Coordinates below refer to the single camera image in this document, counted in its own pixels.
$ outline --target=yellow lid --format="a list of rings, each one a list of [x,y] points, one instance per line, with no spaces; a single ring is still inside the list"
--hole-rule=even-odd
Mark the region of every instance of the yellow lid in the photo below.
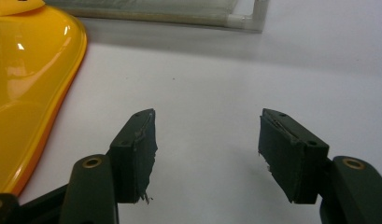
[[[53,7],[0,16],[0,192],[19,195],[29,179],[86,43]]]

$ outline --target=table surface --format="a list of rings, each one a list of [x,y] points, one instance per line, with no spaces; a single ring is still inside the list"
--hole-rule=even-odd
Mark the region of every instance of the table surface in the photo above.
[[[156,110],[153,201],[121,223],[320,223],[288,202],[258,155],[263,108],[285,112],[382,174],[382,0],[270,3],[261,35],[81,19],[89,46],[21,203],[105,154],[133,113]]]

